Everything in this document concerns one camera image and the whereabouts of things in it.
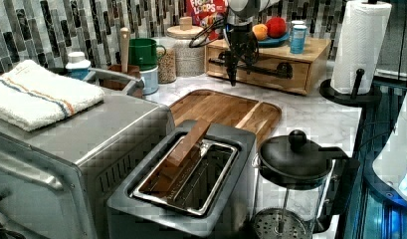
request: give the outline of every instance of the white countertop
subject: white countertop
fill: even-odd
[[[150,101],[170,106],[188,93],[208,89],[230,95],[240,96],[257,101],[274,104],[282,109],[282,119],[272,131],[271,136],[289,134],[294,129],[301,129],[308,139],[321,146],[338,146],[348,156],[352,156],[361,108],[350,108],[335,104],[323,98],[318,92],[321,82],[329,79],[327,76],[319,80],[307,96],[296,96],[272,89],[237,83],[232,87],[229,81],[201,75],[192,78],[177,78],[171,84],[159,85],[159,90],[145,98]],[[273,198],[279,198],[275,204],[281,204],[284,190],[272,185],[265,179],[259,179],[257,211],[259,208],[272,206]],[[313,238],[334,238],[338,216],[332,220],[332,225],[325,233],[314,235]]]

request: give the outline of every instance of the folded dish towel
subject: folded dish towel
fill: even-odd
[[[0,76],[0,119],[31,131],[69,118],[101,102],[103,95],[100,87],[27,60]]]

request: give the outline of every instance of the plate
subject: plate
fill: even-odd
[[[259,41],[259,47],[260,48],[274,48],[274,47],[280,47],[284,41],[286,41],[289,38],[290,34],[286,33],[284,36],[280,38],[270,38],[268,37],[267,39],[263,41]]]

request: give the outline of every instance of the wooden cutting board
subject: wooden cutting board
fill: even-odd
[[[170,108],[175,125],[204,119],[251,131],[258,144],[270,135],[282,115],[275,105],[210,90],[191,92]]]

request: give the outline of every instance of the wooden drawer organizer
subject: wooden drawer organizer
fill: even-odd
[[[307,38],[303,54],[291,54],[288,42],[278,48],[261,48],[259,61],[254,66],[275,71],[279,64],[290,64],[292,77],[277,77],[255,72],[248,74],[244,70],[237,70],[237,82],[306,95],[326,71],[329,45],[330,41],[326,39]],[[217,59],[227,48],[224,40],[215,41],[206,47],[207,75],[228,79],[226,67],[209,63],[209,59]]]

